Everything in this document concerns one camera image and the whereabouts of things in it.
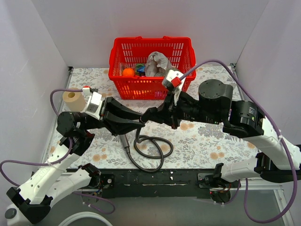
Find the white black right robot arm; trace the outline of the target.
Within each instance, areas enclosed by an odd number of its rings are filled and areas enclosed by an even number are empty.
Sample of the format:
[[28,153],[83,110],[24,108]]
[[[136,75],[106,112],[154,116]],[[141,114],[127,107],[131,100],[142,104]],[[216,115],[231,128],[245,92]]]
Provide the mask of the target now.
[[260,152],[253,158],[231,164],[219,163],[214,173],[201,179],[208,187],[223,187],[244,178],[262,178],[273,183],[293,180],[292,169],[297,180],[301,178],[301,151],[298,146],[286,142],[293,165],[289,164],[286,152],[266,114],[251,101],[233,101],[233,87],[219,80],[210,79],[198,87],[199,99],[180,92],[169,92],[159,107],[149,108],[141,117],[142,122],[153,121],[171,128],[179,127],[182,120],[223,124],[222,131],[248,141]]

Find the grey handheld shower head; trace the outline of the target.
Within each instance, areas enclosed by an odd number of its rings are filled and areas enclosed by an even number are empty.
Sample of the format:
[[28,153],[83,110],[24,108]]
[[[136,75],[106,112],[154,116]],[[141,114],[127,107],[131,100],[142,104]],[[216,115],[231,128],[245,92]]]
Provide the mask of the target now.
[[127,136],[124,134],[124,135],[120,135],[119,138],[126,153],[130,153],[130,145]]

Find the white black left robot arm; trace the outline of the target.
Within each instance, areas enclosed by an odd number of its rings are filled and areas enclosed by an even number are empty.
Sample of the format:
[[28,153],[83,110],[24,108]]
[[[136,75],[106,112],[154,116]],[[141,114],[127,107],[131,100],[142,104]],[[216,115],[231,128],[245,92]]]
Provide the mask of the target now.
[[41,222],[52,207],[72,192],[100,184],[101,173],[92,164],[81,166],[66,178],[60,176],[90,147],[95,135],[91,129],[106,128],[113,136],[144,127],[141,113],[119,103],[113,97],[102,100],[90,96],[82,112],[62,112],[57,117],[60,143],[45,163],[23,184],[11,187],[7,196],[12,204],[5,218],[9,226],[32,226]]

